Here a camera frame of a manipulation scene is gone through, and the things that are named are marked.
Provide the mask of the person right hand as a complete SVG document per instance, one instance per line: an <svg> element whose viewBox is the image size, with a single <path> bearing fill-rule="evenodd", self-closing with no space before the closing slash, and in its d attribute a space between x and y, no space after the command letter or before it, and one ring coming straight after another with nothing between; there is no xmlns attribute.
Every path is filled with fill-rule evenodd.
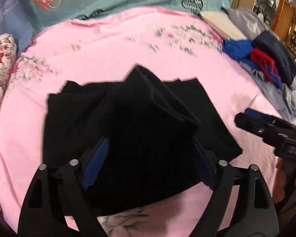
<svg viewBox="0 0 296 237"><path fill-rule="evenodd" d="M275 179L275 184L273 188L273 201L275 203L282 201L285 197L285 186L286 186L287 178L283 170L283 165L284 165L283 160L279 159L276 165L277 173L276 173L276 179Z"/></svg>

